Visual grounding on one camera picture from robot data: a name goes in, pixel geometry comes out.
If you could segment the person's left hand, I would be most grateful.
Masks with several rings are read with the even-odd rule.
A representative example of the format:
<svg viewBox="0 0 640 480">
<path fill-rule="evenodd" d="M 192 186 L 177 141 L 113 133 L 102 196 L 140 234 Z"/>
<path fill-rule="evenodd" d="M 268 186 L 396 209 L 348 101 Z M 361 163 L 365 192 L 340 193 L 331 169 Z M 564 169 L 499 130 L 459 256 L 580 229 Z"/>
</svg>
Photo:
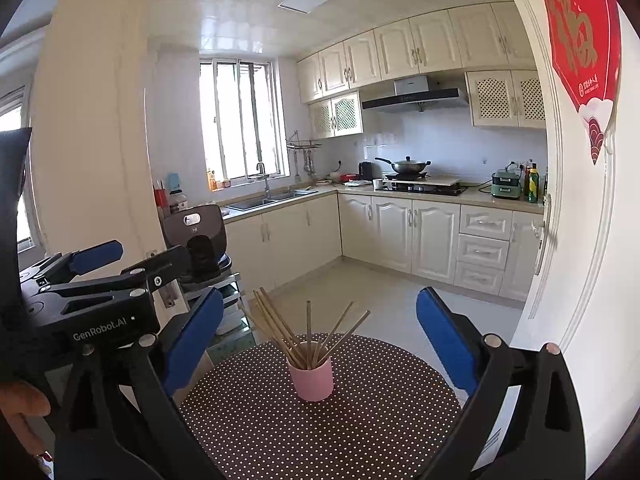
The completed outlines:
<svg viewBox="0 0 640 480">
<path fill-rule="evenodd" d="M 51 405 L 48 398 L 37 388 L 27 382 L 2 382 L 1 411 L 30 455 L 39 456 L 46 452 L 43 440 L 30 428 L 27 417 L 44 417 L 50 414 Z"/>
</svg>

